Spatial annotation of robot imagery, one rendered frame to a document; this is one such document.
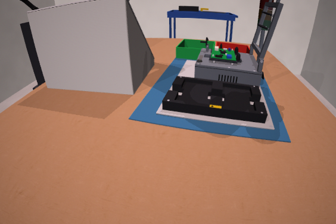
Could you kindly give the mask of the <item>green circuit board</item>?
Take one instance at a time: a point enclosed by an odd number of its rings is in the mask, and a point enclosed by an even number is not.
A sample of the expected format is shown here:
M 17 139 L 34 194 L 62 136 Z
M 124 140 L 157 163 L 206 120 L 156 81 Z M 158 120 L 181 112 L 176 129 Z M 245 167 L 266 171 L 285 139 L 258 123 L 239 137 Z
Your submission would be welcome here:
M 212 54 L 214 57 L 212 57 Z M 232 51 L 230 48 L 220 49 L 218 46 L 212 49 L 211 58 L 236 61 L 234 50 Z

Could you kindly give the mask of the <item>green bin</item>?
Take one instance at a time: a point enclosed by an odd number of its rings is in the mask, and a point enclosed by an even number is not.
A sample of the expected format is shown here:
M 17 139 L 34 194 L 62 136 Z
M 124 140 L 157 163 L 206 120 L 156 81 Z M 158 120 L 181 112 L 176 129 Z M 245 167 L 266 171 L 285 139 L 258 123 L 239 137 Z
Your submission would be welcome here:
M 206 43 L 200 43 L 200 41 L 201 40 L 183 39 L 176 47 L 176 58 L 197 60 L 201 49 L 206 48 Z M 207 41 L 207 44 L 209 44 L 209 49 L 215 47 L 215 41 Z

